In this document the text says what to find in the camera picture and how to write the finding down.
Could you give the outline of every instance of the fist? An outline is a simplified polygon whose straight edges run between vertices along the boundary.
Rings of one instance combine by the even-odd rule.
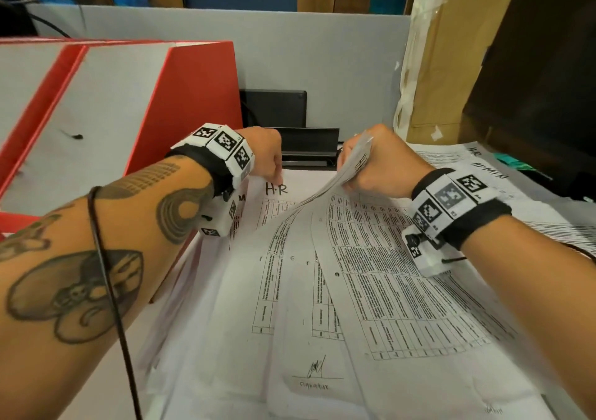
[[[385,125],[375,125],[367,132],[373,139],[370,158],[358,175],[346,184],[346,189],[372,191],[393,198],[411,197],[418,182],[435,168]],[[359,138],[360,135],[356,135],[344,143],[337,159],[338,170]]]
[[[273,184],[283,184],[281,177],[281,136],[278,130],[251,126],[236,132],[246,139],[255,154],[251,175],[262,176]]]

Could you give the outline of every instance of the gray partition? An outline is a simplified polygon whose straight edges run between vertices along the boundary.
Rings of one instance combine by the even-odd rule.
[[[306,124],[340,139],[393,124],[409,17],[31,5],[75,38],[232,40],[241,88],[306,90]],[[44,36],[56,32],[36,23]]]

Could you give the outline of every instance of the stack of paper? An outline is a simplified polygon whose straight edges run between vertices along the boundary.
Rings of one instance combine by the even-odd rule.
[[[414,148],[476,167],[517,217],[596,252],[591,205],[557,200],[477,144]],[[409,200],[343,191],[369,149],[361,140],[337,175],[250,180],[239,228],[201,258],[216,299],[195,284],[184,351],[162,351],[178,366],[157,390],[160,416],[553,418],[535,386],[548,368],[473,267],[421,277],[400,237]]]

